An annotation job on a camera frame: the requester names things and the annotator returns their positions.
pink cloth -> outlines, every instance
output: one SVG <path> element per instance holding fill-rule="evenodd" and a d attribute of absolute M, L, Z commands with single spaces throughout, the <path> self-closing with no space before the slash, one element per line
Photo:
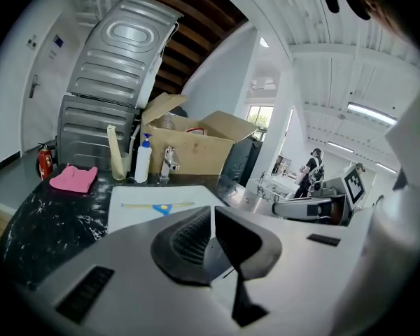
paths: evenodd
<path fill-rule="evenodd" d="M 87 193 L 90 184 L 97 176 L 98 168 L 93 167 L 90 171 L 83 171 L 68 164 L 62 173 L 50 179 L 50 185 L 56 189 L 71 190 L 72 192 Z"/>

black marble countertop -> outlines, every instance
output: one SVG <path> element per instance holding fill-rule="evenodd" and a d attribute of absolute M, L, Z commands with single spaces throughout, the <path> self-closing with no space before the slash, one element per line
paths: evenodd
<path fill-rule="evenodd" d="M 163 186 L 156 175 L 137 184 L 132 177 L 115 181 L 110 171 L 98 171 L 85 194 L 54 189 L 48 181 L 42 181 L 23 202 L 0 240 L 0 254 L 10 277 L 32 290 L 61 264 L 106 235 L 113 187 Z M 171 175 L 167 185 L 205 186 L 228 206 L 273 216 L 269 202 L 225 176 Z"/>

cardboard box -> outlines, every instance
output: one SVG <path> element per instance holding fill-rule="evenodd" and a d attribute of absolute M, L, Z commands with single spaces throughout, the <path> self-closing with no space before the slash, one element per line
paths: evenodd
<path fill-rule="evenodd" d="M 221 111 L 214 112 L 201 121 L 172 116 L 176 127 L 174 131 L 156 127 L 158 118 L 187 99 L 179 94 L 162 93 L 146 106 L 141 115 L 141 138 L 144 138 L 143 133 L 152 136 L 150 173 L 160 173 L 165 148 L 173 146 L 181 166 L 176 174 L 219 175 L 232 146 L 258 129 L 246 120 Z M 195 127 L 206 129 L 207 135 L 185 132 Z"/>

red fire extinguisher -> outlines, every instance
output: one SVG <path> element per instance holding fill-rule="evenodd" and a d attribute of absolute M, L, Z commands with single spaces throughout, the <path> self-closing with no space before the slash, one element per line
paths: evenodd
<path fill-rule="evenodd" d="M 51 172 L 53 172 L 53 159 L 50 149 L 45 144 L 42 144 L 41 148 L 39 149 L 37 161 L 39 166 L 39 174 L 42 180 L 44 180 Z"/>

white spray bottle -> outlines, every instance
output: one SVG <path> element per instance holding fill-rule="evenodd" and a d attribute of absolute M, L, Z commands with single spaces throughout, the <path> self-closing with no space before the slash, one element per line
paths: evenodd
<path fill-rule="evenodd" d="M 148 179 L 149 162 L 151 153 L 153 152 L 149 145 L 149 133 L 145 133 L 145 140 L 141 144 L 137 152 L 137 161 L 135 164 L 134 179 L 137 183 L 144 183 Z"/>

